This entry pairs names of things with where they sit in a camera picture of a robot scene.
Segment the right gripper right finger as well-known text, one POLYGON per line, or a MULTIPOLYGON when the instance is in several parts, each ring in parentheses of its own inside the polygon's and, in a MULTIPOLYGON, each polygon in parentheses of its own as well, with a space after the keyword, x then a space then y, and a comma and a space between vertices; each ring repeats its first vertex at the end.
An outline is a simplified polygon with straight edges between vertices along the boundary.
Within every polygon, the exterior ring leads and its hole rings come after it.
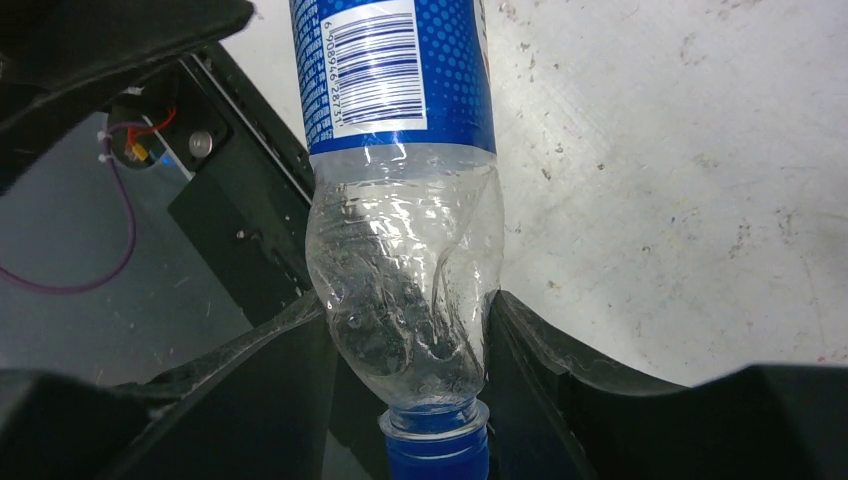
POLYGON ((513 294, 494 299, 496 479, 843 479, 847 371, 765 364, 695 387, 615 361, 513 294))

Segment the blue label bottle blue cap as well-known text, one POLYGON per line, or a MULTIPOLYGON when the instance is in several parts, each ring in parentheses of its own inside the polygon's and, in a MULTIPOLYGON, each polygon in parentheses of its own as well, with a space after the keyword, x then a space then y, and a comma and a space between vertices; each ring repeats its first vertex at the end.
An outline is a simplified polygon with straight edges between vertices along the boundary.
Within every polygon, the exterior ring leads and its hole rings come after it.
POLYGON ((504 203, 484 5, 289 8, 315 178, 306 263, 330 334, 386 405, 394 478, 485 479, 504 203))

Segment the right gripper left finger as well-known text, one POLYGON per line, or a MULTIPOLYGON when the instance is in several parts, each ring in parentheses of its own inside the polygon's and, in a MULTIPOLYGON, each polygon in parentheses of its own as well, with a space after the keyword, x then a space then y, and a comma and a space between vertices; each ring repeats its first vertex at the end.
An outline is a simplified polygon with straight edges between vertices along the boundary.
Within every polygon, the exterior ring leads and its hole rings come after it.
POLYGON ((145 383, 1 374, 5 479, 317 479, 336 369, 308 293, 145 383))

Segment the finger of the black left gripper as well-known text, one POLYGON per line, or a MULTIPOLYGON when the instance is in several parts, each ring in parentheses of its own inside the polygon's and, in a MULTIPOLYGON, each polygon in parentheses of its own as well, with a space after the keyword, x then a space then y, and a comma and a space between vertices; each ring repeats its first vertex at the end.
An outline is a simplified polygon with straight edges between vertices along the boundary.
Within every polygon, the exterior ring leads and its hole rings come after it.
POLYGON ((4 1, 1 190, 133 82, 243 30, 250 1, 4 1))

